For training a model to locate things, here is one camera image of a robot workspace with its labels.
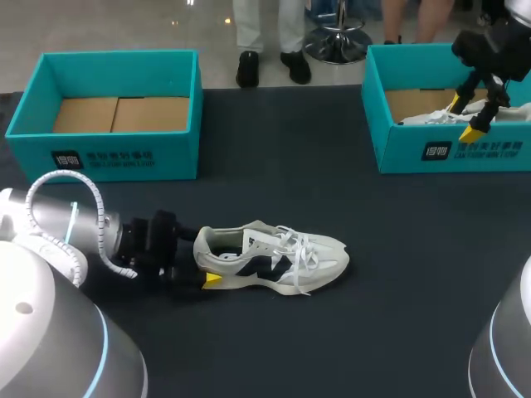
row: white coiled cable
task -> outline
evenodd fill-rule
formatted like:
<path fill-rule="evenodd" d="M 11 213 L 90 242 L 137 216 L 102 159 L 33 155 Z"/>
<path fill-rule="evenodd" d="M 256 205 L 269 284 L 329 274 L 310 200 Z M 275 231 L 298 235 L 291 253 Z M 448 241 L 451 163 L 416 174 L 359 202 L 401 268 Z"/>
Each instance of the white coiled cable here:
<path fill-rule="evenodd" d="M 33 215 L 33 197 L 35 196 L 35 192 L 37 192 L 37 189 L 39 189 L 42 184 L 51 180 L 52 178 L 57 177 L 73 177 L 82 181 L 90 189 L 94 199 L 96 200 L 96 207 L 98 211 L 98 252 L 100 253 L 101 260 L 111 271 L 115 272 L 116 274 L 120 274 L 130 279 L 136 278 L 138 274 L 132 269 L 119 267 L 110 261 L 109 256 L 105 251 L 105 208 L 103 206 L 103 199 L 100 195 L 100 190 L 98 190 L 97 186 L 87 176 L 84 176 L 80 172 L 72 172 L 71 170 L 56 170 L 54 172 L 45 174 L 33 183 L 26 195 L 26 214 L 27 219 L 32 227 L 32 234 L 37 234 L 43 239 L 48 240 L 50 243 L 63 250 L 72 258 L 72 261 L 74 261 L 74 280 L 72 283 L 76 287 L 79 287 L 81 282 L 81 266 L 79 260 L 77 259 L 76 253 L 74 253 L 74 251 L 63 240 L 48 235 L 38 225 L 37 220 L 35 220 L 35 216 Z"/>

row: open box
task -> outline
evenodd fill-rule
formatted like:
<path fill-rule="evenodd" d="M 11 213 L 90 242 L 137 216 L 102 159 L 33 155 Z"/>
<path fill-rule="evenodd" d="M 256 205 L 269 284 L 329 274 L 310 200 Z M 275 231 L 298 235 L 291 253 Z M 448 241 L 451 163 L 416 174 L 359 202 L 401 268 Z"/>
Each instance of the open box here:
<path fill-rule="evenodd" d="M 56 169 L 97 182 L 193 179 L 201 118 L 195 51 L 48 53 L 6 139 L 30 181 Z"/>
<path fill-rule="evenodd" d="M 492 123 L 469 145 L 459 143 L 466 124 L 397 124 L 447 106 L 470 72 L 451 44 L 369 47 L 362 97 L 380 172 L 531 170 L 531 123 Z M 508 93 L 512 106 L 531 102 L 531 76 L 511 81 Z"/>

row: dark table surface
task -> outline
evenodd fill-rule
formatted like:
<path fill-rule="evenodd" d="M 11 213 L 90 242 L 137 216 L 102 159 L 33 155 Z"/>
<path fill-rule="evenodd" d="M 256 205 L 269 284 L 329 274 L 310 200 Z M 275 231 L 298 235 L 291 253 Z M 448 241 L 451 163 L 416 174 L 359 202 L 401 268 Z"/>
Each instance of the dark table surface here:
<path fill-rule="evenodd" d="M 150 398 L 469 396 L 470 349 L 531 251 L 529 174 L 378 174 L 358 86 L 206 90 L 199 162 L 194 182 L 99 184 L 105 205 L 331 235 L 356 273 L 311 297 L 185 300 L 95 261 L 83 290 L 139 345 Z M 28 187 L 3 141 L 0 187 Z M 80 185 L 42 190 L 90 203 Z"/>

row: tiled floor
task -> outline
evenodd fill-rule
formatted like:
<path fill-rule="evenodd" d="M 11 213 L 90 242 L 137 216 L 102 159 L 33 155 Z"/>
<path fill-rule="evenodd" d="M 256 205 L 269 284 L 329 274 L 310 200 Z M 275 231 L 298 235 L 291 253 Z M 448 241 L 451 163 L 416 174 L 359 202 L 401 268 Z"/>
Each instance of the tiled floor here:
<path fill-rule="evenodd" d="M 196 48 L 201 52 L 205 88 L 236 87 L 238 50 L 231 0 L 2 0 L 0 6 L 0 92 L 23 90 L 43 51 L 134 48 Z M 278 59 L 277 1 L 262 1 L 268 46 L 261 64 L 261 86 L 293 85 Z M 405 23 L 404 40 L 415 22 Z M 474 14 L 457 13 L 438 41 L 451 41 Z M 382 23 L 365 27 L 382 42 Z M 364 64 L 331 66 L 311 61 L 312 85 L 357 84 Z"/>

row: robotic arm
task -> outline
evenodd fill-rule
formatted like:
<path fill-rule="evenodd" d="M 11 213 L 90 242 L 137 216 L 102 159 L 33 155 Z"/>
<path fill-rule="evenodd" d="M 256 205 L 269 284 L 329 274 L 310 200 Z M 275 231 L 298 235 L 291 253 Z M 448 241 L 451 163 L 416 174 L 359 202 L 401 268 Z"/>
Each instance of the robotic arm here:
<path fill-rule="evenodd" d="M 495 24 L 484 34 L 463 31 L 452 46 L 463 64 L 474 70 L 457 88 L 449 111 L 460 114 L 481 81 L 488 92 L 485 107 L 460 137 L 463 143 L 473 143 L 489 132 L 499 107 L 509 107 L 506 84 L 522 81 L 531 70 L 531 0 L 505 0 L 505 6 L 511 15 L 507 22 Z"/>

